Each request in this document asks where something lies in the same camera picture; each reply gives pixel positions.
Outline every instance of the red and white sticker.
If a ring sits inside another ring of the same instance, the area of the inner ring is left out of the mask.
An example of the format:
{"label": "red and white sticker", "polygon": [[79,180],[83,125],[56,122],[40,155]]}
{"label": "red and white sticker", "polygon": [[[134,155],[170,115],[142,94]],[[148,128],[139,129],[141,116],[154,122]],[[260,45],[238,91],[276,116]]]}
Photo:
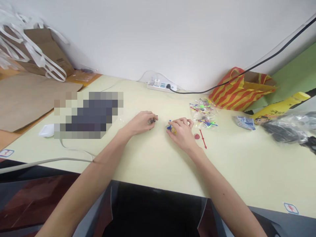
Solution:
{"label": "red and white sticker", "polygon": [[0,151],[0,157],[9,157],[13,153],[14,153],[14,150],[4,149],[4,150]]}
{"label": "red and white sticker", "polygon": [[294,206],[293,204],[286,203],[286,202],[284,202],[283,204],[289,213],[299,215],[299,211],[297,210],[296,206]]}

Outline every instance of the white wall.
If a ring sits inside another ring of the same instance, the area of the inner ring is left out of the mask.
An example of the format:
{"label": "white wall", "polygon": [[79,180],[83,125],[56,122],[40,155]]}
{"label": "white wall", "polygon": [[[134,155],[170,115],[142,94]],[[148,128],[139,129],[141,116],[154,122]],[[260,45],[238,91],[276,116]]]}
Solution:
{"label": "white wall", "polygon": [[[1,1],[61,32],[74,66],[131,80],[154,70],[192,91],[249,67],[316,13],[315,0]],[[316,23],[257,71],[275,71],[315,39]]]}

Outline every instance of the red plastic stick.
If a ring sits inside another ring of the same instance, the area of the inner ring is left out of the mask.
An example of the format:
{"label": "red plastic stick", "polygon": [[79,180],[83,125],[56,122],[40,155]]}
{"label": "red plastic stick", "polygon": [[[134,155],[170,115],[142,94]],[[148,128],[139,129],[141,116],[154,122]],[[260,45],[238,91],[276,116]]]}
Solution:
{"label": "red plastic stick", "polygon": [[204,142],[204,147],[205,147],[205,149],[207,149],[201,129],[200,129],[200,133],[201,133],[201,136],[202,136],[202,139],[203,139],[203,142]]}

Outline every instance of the fingers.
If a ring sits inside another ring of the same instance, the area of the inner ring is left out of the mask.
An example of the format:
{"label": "fingers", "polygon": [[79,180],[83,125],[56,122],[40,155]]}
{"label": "fingers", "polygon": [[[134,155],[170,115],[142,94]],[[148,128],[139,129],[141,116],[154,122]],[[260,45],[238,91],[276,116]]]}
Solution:
{"label": "fingers", "polygon": [[155,127],[156,123],[152,123],[151,125],[149,125],[149,130]]}
{"label": "fingers", "polygon": [[169,135],[169,137],[174,141],[175,135],[169,129],[167,129],[166,132]]}
{"label": "fingers", "polygon": [[173,120],[173,122],[178,124],[180,127],[184,126],[184,123],[180,119]]}
{"label": "fingers", "polygon": [[157,116],[157,115],[155,115],[155,114],[153,114],[153,113],[151,113],[151,114],[147,114],[146,116],[148,117],[148,119],[152,119],[152,118],[154,118],[154,119],[158,120],[158,116]]}
{"label": "fingers", "polygon": [[168,122],[172,127],[174,127],[175,129],[179,128],[179,124],[175,123],[175,122]]}
{"label": "fingers", "polygon": [[188,125],[187,118],[180,118],[179,120],[182,121],[184,125]]}
{"label": "fingers", "polygon": [[189,127],[190,127],[190,128],[193,128],[194,122],[193,122],[191,119],[188,119],[188,122],[190,123],[190,124],[189,124]]}

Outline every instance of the yellow bottle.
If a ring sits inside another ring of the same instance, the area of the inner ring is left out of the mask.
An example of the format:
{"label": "yellow bottle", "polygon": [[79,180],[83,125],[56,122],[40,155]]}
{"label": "yellow bottle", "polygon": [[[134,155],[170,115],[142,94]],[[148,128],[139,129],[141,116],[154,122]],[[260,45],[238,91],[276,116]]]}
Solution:
{"label": "yellow bottle", "polygon": [[283,115],[293,105],[299,104],[302,101],[307,100],[309,98],[310,96],[308,94],[305,94],[303,92],[297,92],[284,101],[268,105],[264,109],[252,115],[251,118],[253,118],[255,124],[261,125],[269,120],[273,120],[279,117],[280,115]]}

